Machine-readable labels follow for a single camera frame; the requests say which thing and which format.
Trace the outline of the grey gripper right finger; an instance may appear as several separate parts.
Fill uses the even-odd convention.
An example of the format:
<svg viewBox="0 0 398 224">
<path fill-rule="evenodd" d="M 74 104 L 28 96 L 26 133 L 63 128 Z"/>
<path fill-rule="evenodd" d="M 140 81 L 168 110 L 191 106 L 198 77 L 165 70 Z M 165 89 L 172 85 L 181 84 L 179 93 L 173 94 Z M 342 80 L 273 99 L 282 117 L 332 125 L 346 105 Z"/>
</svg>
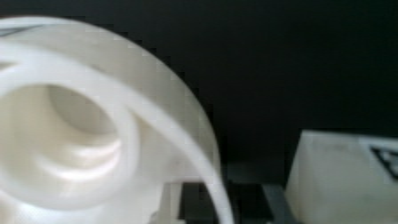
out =
<svg viewBox="0 0 398 224">
<path fill-rule="evenodd" d="M 227 191 L 236 224 L 293 224 L 282 183 L 280 167 L 259 163 L 227 166 Z"/>
</svg>

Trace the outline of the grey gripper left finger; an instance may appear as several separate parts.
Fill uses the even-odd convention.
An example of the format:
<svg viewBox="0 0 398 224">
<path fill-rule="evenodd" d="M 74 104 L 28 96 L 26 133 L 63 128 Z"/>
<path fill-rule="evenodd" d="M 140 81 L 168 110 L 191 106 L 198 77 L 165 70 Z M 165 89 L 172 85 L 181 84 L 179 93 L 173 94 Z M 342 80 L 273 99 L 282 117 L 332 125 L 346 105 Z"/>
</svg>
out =
<svg viewBox="0 0 398 224">
<path fill-rule="evenodd" d="M 161 190 L 158 210 L 152 213 L 149 224 L 184 224 L 179 218 L 181 183 L 166 183 Z"/>
</svg>

